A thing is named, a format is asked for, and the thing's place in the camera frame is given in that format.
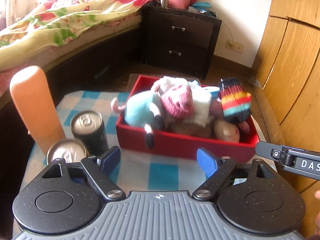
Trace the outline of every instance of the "striped sock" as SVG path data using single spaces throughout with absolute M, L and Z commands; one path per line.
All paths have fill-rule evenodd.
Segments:
M 221 79 L 219 83 L 223 114 L 227 122 L 242 123 L 251 114 L 251 94 L 236 78 Z

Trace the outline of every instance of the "white wall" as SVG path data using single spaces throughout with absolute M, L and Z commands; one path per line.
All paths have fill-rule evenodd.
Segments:
M 197 2 L 210 3 L 211 10 L 217 12 L 218 17 L 230 28 L 233 40 L 244 45 L 241 54 L 226 49 L 227 39 L 231 40 L 231 36 L 229 29 L 222 23 L 214 54 L 252 67 L 266 27 L 271 0 L 197 0 Z

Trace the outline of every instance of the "yellow blanket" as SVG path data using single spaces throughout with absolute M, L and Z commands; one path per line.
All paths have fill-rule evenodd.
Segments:
M 63 46 L 94 26 L 135 14 L 152 0 L 54 1 L 49 9 L 40 5 L 0 32 L 0 72 L 22 64 L 48 46 Z

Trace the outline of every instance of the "orange bottle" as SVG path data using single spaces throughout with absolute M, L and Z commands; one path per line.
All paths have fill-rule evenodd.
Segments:
M 50 146 L 66 138 L 42 68 L 30 66 L 10 81 L 10 94 L 29 134 L 44 154 Z

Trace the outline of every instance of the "screw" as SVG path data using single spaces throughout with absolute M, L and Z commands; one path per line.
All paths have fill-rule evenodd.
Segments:
M 113 189 L 107 192 L 107 196 L 110 198 L 117 198 L 122 196 L 122 191 L 119 189 Z
M 195 195 L 199 198 L 206 198 L 206 197 L 210 197 L 211 192 L 209 190 L 206 189 L 200 189 L 198 191 L 195 192 Z

